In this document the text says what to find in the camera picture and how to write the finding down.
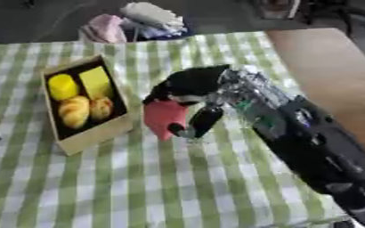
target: pink cloth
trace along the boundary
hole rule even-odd
[[[185,126],[187,107],[177,102],[152,102],[143,107],[144,123],[158,137],[159,140],[167,140],[172,134],[167,130],[171,123]]]
[[[122,20],[115,15],[102,14],[96,16],[81,31],[85,37],[94,42],[125,43],[126,36],[119,26]]]

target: cardboard box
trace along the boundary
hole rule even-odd
[[[63,125],[61,118],[58,115],[60,102],[55,101],[49,94],[48,80],[52,76],[66,73],[73,77],[79,85],[80,94],[86,96],[86,91],[80,81],[79,73],[98,66],[103,66],[108,74],[112,89],[114,111],[109,118],[100,123],[96,123],[88,119],[84,126],[79,129],[71,129]],[[128,115],[127,107],[124,99],[118,89],[114,76],[112,75],[111,67],[100,56],[84,58],[80,61],[71,62],[65,66],[45,69],[42,75],[43,88],[45,89],[45,101],[48,108],[53,134],[57,143],[65,150],[67,155],[73,155],[97,143],[101,143],[111,139],[118,134],[123,134],[133,128],[132,121]]]

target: wire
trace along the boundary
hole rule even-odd
[[[133,42],[137,42],[138,34],[139,34],[139,33],[140,33],[140,28],[135,28],[135,29],[134,29]]]
[[[49,30],[47,30],[45,33],[38,35],[37,37],[32,39],[32,42],[39,42],[39,40],[41,40],[44,37],[47,37],[48,35],[50,35],[51,33],[53,33],[53,31],[58,27],[59,23],[61,21],[63,21],[65,18],[67,18],[70,14],[72,14],[73,12],[75,12],[76,10],[83,8],[83,7],[87,7],[87,6],[91,6],[91,5],[95,5],[95,0],[89,1],[87,3],[83,3],[83,4],[77,4],[75,7],[71,8],[69,11],[66,11],[65,13],[62,14],[61,17],[58,18],[58,20],[56,20],[53,25],[51,26],[51,28]]]

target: floor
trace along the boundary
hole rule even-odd
[[[69,41],[77,39],[77,29],[100,13],[118,14],[127,0],[36,0],[26,9],[23,0],[0,0],[0,43]],[[185,16],[195,33],[305,29],[299,20],[262,20],[253,0],[150,0]],[[365,9],[365,0],[352,0]],[[365,52],[363,21],[355,20],[353,41]],[[313,28],[344,28],[339,20],[317,20]]]

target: robotic hand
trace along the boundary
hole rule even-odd
[[[186,138],[200,138],[231,106],[303,181],[365,225],[365,148],[303,96],[289,97],[259,72],[223,65],[171,75],[144,104],[156,100],[205,103],[187,127],[168,126]]]

